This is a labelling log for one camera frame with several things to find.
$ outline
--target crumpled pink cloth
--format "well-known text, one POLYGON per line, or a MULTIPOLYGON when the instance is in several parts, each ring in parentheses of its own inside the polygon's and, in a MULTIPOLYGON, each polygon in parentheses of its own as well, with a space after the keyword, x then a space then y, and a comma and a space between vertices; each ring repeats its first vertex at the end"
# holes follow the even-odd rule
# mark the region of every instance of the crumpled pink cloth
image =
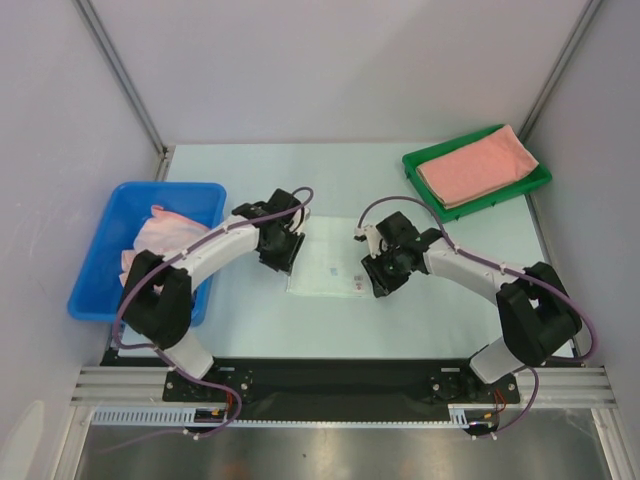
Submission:
POLYGON ((505 125, 477 142, 418 167, 418 174, 445 208, 480 198, 529 175, 538 161, 505 125))
POLYGON ((133 250, 124 250, 121 255, 123 273, 120 283, 124 287, 127 276, 135 256, 150 250, 156 255, 164 255, 172 250, 188 247, 194 243, 209 228, 183 217, 174 212, 168 212, 160 205, 151 207, 151 218, 144 222, 138 236, 133 241, 133 250))

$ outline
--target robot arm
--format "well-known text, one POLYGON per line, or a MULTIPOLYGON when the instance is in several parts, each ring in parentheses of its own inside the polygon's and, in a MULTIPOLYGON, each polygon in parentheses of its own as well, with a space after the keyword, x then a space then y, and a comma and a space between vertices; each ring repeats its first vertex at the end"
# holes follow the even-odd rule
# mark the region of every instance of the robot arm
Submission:
MULTIPOLYGON (((220 268, 254 250, 261 263, 290 274, 304 240, 302 231, 308 210, 300 208, 276 219, 260 219, 300 205, 292 194, 278 189, 268 202, 235 208, 222 224, 188 247, 187 250, 192 251, 184 250, 182 259, 162 270, 142 288, 127 307, 124 320, 162 350, 174 365, 202 378, 214 360, 189 330, 193 293, 220 268), (246 224, 230 228, 240 222, 246 224), (215 231, 220 233, 207 241, 215 231)), ((147 273, 178 253, 156 255, 148 250, 139 253, 131 266, 121 302, 147 273)))
MULTIPOLYGON (((357 233, 356 239, 366 239, 370 248, 362 265, 376 297, 389 295, 419 271, 453 280, 498 307, 503 336, 470 359, 471 371, 484 384, 523 365, 541 365, 582 327, 573 310, 546 290, 458 255, 439 230, 419 233, 400 212, 357 233)), ((566 293, 556 272, 545 263, 505 267, 566 293)))

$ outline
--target blue plastic tray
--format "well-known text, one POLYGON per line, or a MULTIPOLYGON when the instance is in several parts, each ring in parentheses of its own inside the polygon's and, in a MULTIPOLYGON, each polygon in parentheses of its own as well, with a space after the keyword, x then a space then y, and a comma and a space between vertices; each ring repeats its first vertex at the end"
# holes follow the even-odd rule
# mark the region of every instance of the blue plastic tray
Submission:
MULTIPOLYGON (((151 217, 152 205, 213 228, 222 220, 226 198, 226 190, 217 183, 129 182, 117 187, 71 292, 69 314, 78 320, 113 323, 122 295, 120 255, 133 247, 133 240, 151 217)), ((209 277, 196 290, 192 326, 204 320, 211 284, 209 277)))

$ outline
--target green plastic tray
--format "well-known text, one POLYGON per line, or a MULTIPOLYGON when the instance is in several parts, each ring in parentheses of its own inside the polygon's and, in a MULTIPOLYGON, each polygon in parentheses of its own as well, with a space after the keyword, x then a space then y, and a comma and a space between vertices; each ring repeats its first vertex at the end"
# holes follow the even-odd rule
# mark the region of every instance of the green plastic tray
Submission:
POLYGON ((428 162, 429 160, 433 160, 434 158, 453 152, 460 147, 477 142, 481 138, 492 134, 503 126, 504 125, 494 125, 493 127, 485 128, 484 130, 479 130, 462 137, 454 138, 448 142, 434 145, 433 147, 408 153, 402 157, 402 163, 404 164, 404 170, 407 174, 407 178, 413 184, 418 195, 420 195, 428 205, 431 205, 436 210, 443 222, 458 220, 460 217, 477 212, 483 208, 493 207, 496 203, 504 202, 505 200, 517 197, 518 195, 531 192, 539 186, 551 181, 551 172, 549 172, 544 165, 539 164, 533 172, 522 180, 512 183, 511 185, 507 185, 506 187, 485 195, 484 197, 477 198, 476 200, 472 200, 464 205, 450 209, 444 208, 442 203, 440 203, 440 201, 429 191, 416 171, 420 165, 428 162))

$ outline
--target wall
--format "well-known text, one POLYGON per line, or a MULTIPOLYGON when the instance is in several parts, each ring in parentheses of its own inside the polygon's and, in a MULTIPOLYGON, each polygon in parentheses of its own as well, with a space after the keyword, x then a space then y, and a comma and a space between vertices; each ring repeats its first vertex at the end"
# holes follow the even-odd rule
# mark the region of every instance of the wall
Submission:
POLYGON ((528 142, 554 174, 535 202, 570 293, 593 315, 640 445, 640 2, 605 2, 528 142))
POLYGON ((157 160, 70 1, 3 2, 0 65, 0 444, 43 400, 40 480, 79 367, 106 341, 66 301, 110 191, 157 160))
POLYGON ((165 142, 519 128, 585 0, 94 0, 165 142))

